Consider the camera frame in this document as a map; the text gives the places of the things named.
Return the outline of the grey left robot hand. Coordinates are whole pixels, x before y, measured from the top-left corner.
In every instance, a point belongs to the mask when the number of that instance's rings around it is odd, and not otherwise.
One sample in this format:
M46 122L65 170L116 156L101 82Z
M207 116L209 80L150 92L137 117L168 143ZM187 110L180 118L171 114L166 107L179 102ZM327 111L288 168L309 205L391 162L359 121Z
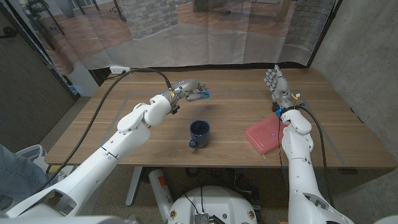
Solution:
M172 85L172 90L176 92L178 99L185 98L189 102L210 97L206 84L197 79L181 80Z

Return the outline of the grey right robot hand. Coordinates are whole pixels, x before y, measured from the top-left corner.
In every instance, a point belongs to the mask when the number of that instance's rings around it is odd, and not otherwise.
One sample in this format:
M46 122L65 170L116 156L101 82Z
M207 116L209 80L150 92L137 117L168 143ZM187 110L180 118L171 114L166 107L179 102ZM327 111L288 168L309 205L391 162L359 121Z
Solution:
M278 65L275 65L273 70L268 69L264 78L264 83L271 92L273 102L276 103L279 108L284 110L294 105L291 95L292 92Z

